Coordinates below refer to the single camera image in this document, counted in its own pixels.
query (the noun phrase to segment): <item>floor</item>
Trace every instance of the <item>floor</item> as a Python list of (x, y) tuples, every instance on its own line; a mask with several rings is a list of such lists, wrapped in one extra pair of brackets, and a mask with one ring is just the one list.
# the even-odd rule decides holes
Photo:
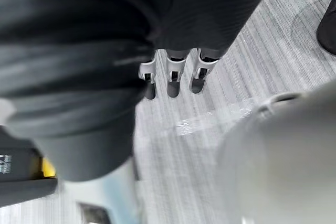
[[(336, 77), (336, 57), (315, 36), (330, 1), (263, 0), (197, 95), (188, 89), (195, 50), (176, 99), (166, 95), (165, 52), (158, 52), (158, 95), (138, 105), (135, 133), (148, 223), (225, 223), (212, 196), (217, 146), (261, 100)], [(0, 223), (80, 224), (81, 218), (60, 188), (0, 209)]]

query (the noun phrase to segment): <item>gray carpet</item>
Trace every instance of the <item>gray carpet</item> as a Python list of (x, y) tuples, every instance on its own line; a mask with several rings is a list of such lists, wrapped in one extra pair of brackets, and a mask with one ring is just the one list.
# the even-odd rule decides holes
[[(188, 89), (195, 50), (181, 93), (166, 95), (165, 52), (159, 51), (157, 98), (138, 105), (135, 149), (149, 223), (225, 223), (214, 204), (216, 147), (228, 128), (272, 94), (309, 90), (336, 77), (336, 58), (315, 30), (331, 0), (263, 0), (202, 93)], [(60, 192), (0, 209), (0, 223), (80, 223)]]

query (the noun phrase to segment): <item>black object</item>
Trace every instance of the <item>black object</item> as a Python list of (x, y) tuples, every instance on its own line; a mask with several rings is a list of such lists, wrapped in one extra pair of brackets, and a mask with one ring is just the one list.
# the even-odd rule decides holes
[(317, 40), (329, 53), (336, 55), (336, 0), (332, 0), (317, 29)]
[(180, 82), (177, 81), (168, 81), (167, 82), (167, 94), (171, 98), (175, 98), (180, 93)]
[(43, 178), (32, 142), (9, 136), (0, 126), (0, 207), (53, 194), (56, 178)]
[(148, 100), (153, 100), (156, 97), (156, 85), (155, 83), (148, 82), (145, 97)]
[(260, 1), (0, 0), (10, 132), (65, 180), (111, 172), (132, 155), (140, 63), (155, 48), (227, 49)]
[(203, 86), (204, 86), (205, 80), (204, 79), (196, 79), (196, 78), (192, 78), (190, 84), (190, 90), (191, 92), (193, 92), (194, 94), (198, 94), (202, 91)]

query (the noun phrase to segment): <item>metal bracket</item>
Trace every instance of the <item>metal bracket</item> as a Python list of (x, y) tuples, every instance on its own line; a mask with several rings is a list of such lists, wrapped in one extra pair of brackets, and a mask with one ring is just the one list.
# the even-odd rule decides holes
[[(201, 59), (201, 50), (197, 49), (197, 60), (195, 62), (195, 67), (194, 67), (194, 73), (193, 77), (195, 79), (205, 79), (205, 77), (212, 72), (214, 69), (215, 65), (217, 64), (219, 60), (215, 60), (212, 62), (204, 62)], [(204, 77), (200, 78), (199, 75), (201, 73), (201, 69), (206, 69), (206, 74)]]

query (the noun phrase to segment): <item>dark gray cloth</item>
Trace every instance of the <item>dark gray cloth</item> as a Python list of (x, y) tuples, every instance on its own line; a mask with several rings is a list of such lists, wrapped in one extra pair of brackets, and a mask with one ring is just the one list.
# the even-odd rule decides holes
[(259, 2), (0, 0), (10, 132), (33, 139), (65, 180), (103, 176), (132, 155), (139, 64), (155, 48), (225, 51)]

